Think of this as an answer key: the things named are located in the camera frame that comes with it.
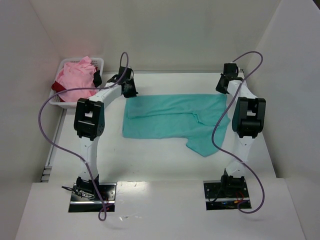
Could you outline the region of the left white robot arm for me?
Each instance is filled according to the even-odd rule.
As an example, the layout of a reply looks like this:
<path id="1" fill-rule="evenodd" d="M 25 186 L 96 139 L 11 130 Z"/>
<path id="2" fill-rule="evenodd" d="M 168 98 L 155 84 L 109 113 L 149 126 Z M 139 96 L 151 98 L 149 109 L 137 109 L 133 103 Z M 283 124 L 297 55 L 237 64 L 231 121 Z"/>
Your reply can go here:
<path id="1" fill-rule="evenodd" d="M 98 196 L 97 153 L 99 138 L 105 129 L 105 109 L 120 96 L 133 98 L 137 94 L 134 71 L 121 66 L 118 74 L 109 79 L 103 89 L 77 101 L 73 126 L 80 139 L 80 156 L 84 159 L 84 167 L 76 179 L 77 191 Z"/>

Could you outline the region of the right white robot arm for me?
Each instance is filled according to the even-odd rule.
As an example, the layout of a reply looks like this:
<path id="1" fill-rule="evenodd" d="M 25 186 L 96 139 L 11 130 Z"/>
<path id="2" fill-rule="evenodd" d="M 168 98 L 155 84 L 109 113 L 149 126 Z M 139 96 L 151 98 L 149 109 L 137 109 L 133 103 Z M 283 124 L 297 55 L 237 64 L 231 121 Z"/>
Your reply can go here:
<path id="1" fill-rule="evenodd" d="M 235 144 L 232 154 L 236 157 L 225 168 L 221 177 L 222 194 L 226 197 L 238 197 L 245 188 L 244 163 L 248 162 L 250 148 L 264 128 L 266 100 L 255 96 L 239 77 L 236 63 L 225 63 L 216 91 L 230 94 L 235 98 L 232 117 L 232 130 L 235 132 Z"/>

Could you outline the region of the teal t shirt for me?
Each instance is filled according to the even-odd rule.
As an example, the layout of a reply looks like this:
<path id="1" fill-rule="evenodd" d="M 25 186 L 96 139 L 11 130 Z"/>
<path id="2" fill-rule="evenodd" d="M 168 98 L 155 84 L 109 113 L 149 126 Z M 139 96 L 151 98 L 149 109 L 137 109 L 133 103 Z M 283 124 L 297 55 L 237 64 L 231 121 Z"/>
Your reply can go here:
<path id="1" fill-rule="evenodd" d="M 208 157 L 222 146 L 230 119 L 223 94 L 142 95 L 126 100 L 122 135 L 129 139 L 186 139 Z"/>

